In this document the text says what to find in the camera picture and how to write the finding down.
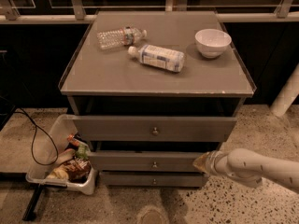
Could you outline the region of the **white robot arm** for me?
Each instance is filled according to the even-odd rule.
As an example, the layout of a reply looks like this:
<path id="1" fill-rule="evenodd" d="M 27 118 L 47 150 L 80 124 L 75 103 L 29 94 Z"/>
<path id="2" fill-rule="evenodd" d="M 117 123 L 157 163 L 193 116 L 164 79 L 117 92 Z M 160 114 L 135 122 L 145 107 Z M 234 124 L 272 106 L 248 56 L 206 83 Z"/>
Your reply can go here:
<path id="1" fill-rule="evenodd" d="M 208 175 L 225 176 L 241 185 L 258 188 L 263 178 L 299 192 L 299 163 L 263 156 L 237 148 L 228 153 L 210 151 L 196 158 L 192 165 Z"/>

